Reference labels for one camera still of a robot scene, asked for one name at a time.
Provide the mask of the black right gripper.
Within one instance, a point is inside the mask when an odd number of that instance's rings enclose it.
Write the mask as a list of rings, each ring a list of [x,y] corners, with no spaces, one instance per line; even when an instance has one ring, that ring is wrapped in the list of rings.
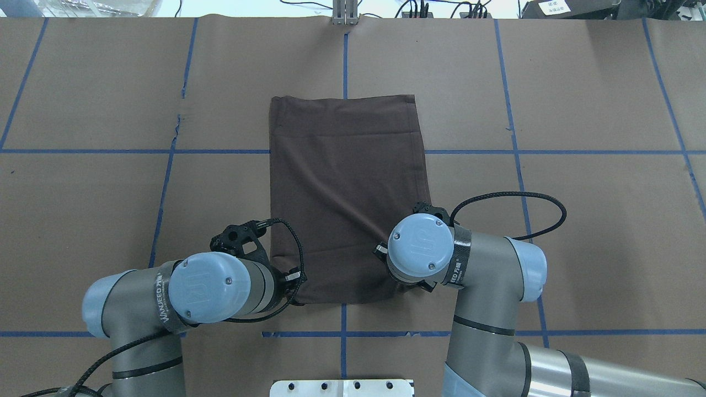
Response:
[[[439,283],[439,274],[451,261],[448,221],[446,209],[417,202],[413,214],[396,224],[388,241],[376,245],[374,256],[404,292],[416,288],[433,292]]]

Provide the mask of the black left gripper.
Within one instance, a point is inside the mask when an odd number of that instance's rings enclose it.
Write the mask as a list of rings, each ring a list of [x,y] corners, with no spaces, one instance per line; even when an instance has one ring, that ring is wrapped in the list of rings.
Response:
[[[268,229],[282,224],[293,237],[298,251],[298,266],[290,271],[280,271],[270,262],[268,252],[260,242]],[[212,237],[210,250],[230,254],[243,264],[253,265],[263,277],[263,303],[296,303],[298,290],[307,281],[304,269],[303,245],[298,235],[287,221],[249,221],[244,224],[230,224],[223,232]]]

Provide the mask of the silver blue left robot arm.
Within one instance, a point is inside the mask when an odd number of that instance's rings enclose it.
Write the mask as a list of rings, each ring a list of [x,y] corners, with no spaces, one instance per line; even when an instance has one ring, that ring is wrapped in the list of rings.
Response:
[[[283,273],[259,238],[282,224],[297,247],[298,266]],[[88,287],[82,318],[111,351],[65,396],[184,396],[181,335],[205,324],[252,324],[289,307],[307,281],[303,246],[281,218],[231,224],[210,250],[154,268],[102,277]]]

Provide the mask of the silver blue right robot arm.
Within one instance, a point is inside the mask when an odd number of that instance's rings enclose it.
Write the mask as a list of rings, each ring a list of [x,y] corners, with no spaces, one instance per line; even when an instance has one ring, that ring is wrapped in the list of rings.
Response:
[[[538,246],[472,232],[426,202],[374,254],[403,286],[457,290],[443,396],[703,396],[704,382],[640,371],[517,341],[518,308],[540,298]]]

